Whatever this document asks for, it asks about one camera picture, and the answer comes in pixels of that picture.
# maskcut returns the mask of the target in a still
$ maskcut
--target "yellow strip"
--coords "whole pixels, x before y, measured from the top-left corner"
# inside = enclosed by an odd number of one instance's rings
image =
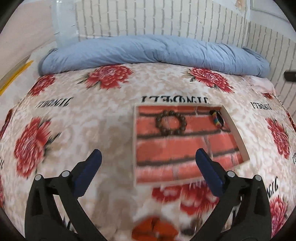
[[[0,96],[3,94],[3,92],[7,89],[7,87],[18,77],[24,70],[26,70],[31,64],[33,63],[33,60],[26,63],[22,68],[17,70],[6,82],[6,84],[0,89]]]

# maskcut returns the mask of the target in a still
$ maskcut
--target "red brick pattern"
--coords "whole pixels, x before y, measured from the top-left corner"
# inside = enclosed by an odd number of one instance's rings
[[[213,108],[192,106],[141,106],[136,120],[136,181],[164,182],[200,177],[195,153],[203,148],[224,169],[243,162],[227,124],[217,128],[209,111]],[[181,136],[162,137],[155,127],[155,117],[163,110],[182,113],[187,120]],[[175,117],[163,118],[164,125],[178,128]]]

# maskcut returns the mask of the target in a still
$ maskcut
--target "blue gripper pad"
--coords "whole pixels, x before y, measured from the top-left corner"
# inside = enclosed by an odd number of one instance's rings
[[[78,164],[81,164],[79,166],[81,169],[79,170],[79,175],[74,177],[75,179],[73,180],[73,195],[76,198],[82,197],[88,189],[96,172],[102,164],[102,153],[98,149],[95,149],[85,161],[80,162]]]
[[[223,195],[224,185],[221,175],[223,175],[223,171],[225,172],[225,170],[219,163],[213,162],[202,148],[196,151],[195,161],[213,195],[221,197]]]

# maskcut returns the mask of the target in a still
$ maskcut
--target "colorful bracelet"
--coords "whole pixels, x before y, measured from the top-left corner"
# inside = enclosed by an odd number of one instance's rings
[[[167,129],[162,125],[162,118],[166,116],[174,116],[180,122],[180,127],[178,129]],[[180,135],[182,132],[186,130],[187,122],[186,118],[182,116],[180,113],[175,112],[173,110],[167,111],[164,110],[160,114],[157,115],[156,119],[156,127],[160,130],[162,136],[169,136],[169,135]]]
[[[211,116],[213,117],[213,121],[216,127],[222,128],[224,126],[224,120],[221,114],[216,110],[210,111]]]

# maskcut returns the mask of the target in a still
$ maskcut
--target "wooden bead bracelet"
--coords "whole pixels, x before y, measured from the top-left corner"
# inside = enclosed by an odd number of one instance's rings
[[[161,120],[163,117],[166,117],[166,116],[176,117],[180,122],[180,127],[178,129],[165,128],[162,125]],[[186,130],[186,126],[187,126],[186,118],[182,116],[180,113],[175,112],[173,110],[170,110],[170,111],[164,110],[163,112],[157,115],[155,120],[156,120],[156,127],[160,130],[162,136],[180,135],[182,134],[182,132]]]

